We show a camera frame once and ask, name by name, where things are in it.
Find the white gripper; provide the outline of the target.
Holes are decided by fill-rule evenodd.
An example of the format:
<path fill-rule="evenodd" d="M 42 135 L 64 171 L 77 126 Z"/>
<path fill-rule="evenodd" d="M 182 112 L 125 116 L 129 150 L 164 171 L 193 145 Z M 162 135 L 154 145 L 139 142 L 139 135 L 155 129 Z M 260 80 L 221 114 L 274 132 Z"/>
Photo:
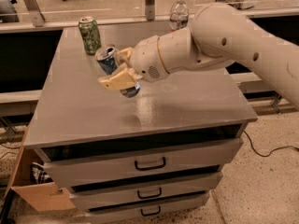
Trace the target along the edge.
<path fill-rule="evenodd" d="M 158 40 L 159 36 L 154 35 L 134 48 L 118 50 L 119 67 L 111 75 L 99 77 L 98 82 L 110 91 L 120 91 L 134 87 L 139 79 L 147 82 L 166 79 L 169 73 L 160 58 Z"/>

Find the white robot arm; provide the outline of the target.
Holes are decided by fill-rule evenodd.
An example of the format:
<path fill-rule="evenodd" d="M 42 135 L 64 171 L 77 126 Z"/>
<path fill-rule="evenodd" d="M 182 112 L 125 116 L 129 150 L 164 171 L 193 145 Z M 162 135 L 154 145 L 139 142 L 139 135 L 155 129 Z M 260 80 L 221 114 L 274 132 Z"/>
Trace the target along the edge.
<path fill-rule="evenodd" d="M 181 70 L 208 71 L 237 62 L 299 108 L 299 47 L 223 3 L 201 7 L 183 29 L 120 51 L 107 45 L 96 58 L 112 59 L 112 73 L 98 79 L 111 91 L 134 88 L 139 80 L 156 82 Z"/>

